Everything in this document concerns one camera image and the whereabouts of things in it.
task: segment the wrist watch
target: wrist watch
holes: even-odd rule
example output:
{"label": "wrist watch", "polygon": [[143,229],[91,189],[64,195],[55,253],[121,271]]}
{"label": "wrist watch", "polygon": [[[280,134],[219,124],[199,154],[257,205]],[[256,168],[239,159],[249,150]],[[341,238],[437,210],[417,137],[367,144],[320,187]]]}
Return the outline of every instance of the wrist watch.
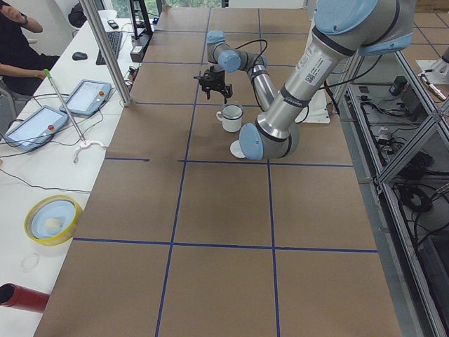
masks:
{"label": "wrist watch", "polygon": [[25,22],[20,24],[23,27],[28,24],[28,17],[24,13],[21,13],[21,14],[22,14],[22,17],[25,19]]}

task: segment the keyboard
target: keyboard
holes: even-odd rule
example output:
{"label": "keyboard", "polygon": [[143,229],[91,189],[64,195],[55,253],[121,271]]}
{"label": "keyboard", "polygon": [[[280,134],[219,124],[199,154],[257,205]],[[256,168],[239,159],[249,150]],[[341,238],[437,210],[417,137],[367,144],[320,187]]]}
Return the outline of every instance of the keyboard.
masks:
{"label": "keyboard", "polygon": [[[115,58],[119,57],[120,53],[120,43],[121,43],[121,32],[106,32],[106,36],[111,43],[112,51],[114,52]],[[103,55],[101,55],[101,51],[98,51],[97,60],[95,61],[96,65],[105,65],[106,61]]]}

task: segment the white mug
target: white mug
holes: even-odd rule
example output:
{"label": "white mug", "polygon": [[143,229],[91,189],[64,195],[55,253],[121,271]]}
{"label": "white mug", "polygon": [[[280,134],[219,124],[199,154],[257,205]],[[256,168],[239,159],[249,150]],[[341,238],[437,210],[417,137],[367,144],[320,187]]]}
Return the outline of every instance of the white mug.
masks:
{"label": "white mug", "polygon": [[241,128],[243,109],[241,105],[224,105],[222,111],[217,112],[217,119],[222,122],[227,132],[237,132]]}

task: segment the tablet device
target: tablet device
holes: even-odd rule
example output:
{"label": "tablet device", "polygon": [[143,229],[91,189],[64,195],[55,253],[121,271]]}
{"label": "tablet device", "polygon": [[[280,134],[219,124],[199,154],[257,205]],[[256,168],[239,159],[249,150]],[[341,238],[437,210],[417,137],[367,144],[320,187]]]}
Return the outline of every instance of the tablet device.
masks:
{"label": "tablet device", "polygon": [[7,132],[5,140],[12,146],[32,151],[47,143],[66,123],[69,117],[47,105]]}
{"label": "tablet device", "polygon": [[[66,99],[65,104],[72,114],[89,117],[95,114],[111,92],[111,84],[84,79]],[[65,112],[63,105],[59,108]]]}

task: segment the black bag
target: black bag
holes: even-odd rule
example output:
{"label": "black bag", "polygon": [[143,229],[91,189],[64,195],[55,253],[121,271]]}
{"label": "black bag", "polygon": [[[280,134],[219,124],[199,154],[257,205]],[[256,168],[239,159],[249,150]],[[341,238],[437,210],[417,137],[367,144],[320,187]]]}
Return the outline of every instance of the black bag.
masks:
{"label": "black bag", "polygon": [[87,21],[87,18],[84,15],[81,4],[76,4],[69,14],[70,24],[76,28],[81,28],[81,26],[85,23],[85,21]]}

